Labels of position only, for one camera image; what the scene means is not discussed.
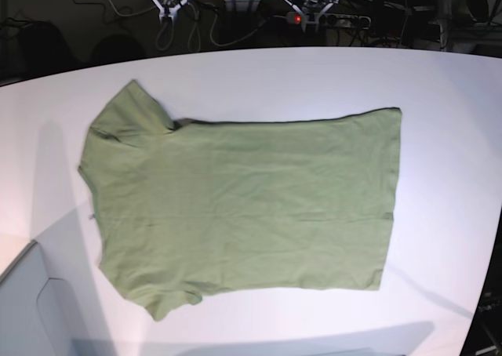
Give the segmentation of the black power strip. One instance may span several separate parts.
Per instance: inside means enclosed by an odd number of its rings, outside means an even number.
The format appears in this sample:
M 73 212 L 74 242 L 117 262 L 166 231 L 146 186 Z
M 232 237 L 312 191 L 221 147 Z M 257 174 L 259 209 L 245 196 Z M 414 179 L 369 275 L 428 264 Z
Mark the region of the black power strip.
M 313 13 L 303 15 L 298 12 L 288 12 L 286 21 L 290 24 L 301 25 L 306 28 L 307 25 L 315 27 L 334 27 L 345 29 L 368 30 L 371 26 L 369 16 L 359 16 L 340 13 Z

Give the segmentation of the green T-shirt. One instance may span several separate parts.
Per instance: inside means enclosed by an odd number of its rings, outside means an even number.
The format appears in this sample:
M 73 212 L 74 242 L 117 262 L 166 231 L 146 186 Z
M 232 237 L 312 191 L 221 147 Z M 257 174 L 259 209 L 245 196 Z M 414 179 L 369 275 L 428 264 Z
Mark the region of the green T-shirt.
M 402 112 L 178 125 L 130 82 L 89 126 L 78 171 L 99 268 L 156 321 L 247 289 L 380 287 Z

